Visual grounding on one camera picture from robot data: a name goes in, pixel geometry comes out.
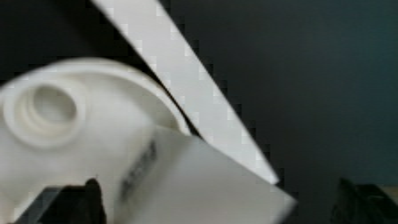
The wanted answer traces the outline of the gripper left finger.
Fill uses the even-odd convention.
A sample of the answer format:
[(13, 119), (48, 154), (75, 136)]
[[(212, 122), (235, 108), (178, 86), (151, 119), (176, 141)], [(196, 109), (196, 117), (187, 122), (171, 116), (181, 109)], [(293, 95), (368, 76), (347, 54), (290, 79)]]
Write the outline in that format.
[(100, 182), (48, 186), (23, 210), (14, 224), (107, 224)]

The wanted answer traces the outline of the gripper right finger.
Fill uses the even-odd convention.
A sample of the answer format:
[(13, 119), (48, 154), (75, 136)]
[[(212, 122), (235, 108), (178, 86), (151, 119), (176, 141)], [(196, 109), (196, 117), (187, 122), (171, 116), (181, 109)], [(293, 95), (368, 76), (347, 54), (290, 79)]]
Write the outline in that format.
[(398, 203), (375, 184), (340, 179), (331, 224), (398, 224)]

